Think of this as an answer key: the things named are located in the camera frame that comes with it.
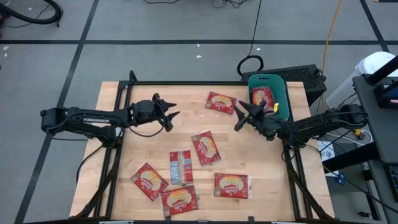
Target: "green plastic basket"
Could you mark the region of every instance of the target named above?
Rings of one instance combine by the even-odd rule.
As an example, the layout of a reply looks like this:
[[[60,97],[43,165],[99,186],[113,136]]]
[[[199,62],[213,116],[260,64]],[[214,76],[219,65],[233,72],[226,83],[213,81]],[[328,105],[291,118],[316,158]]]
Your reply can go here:
[[[285,81],[278,75],[253,75],[249,79],[249,101],[251,96],[251,89],[260,86],[269,86],[271,88],[274,103],[279,103],[279,117],[287,120],[289,118],[289,104],[287,102]]]

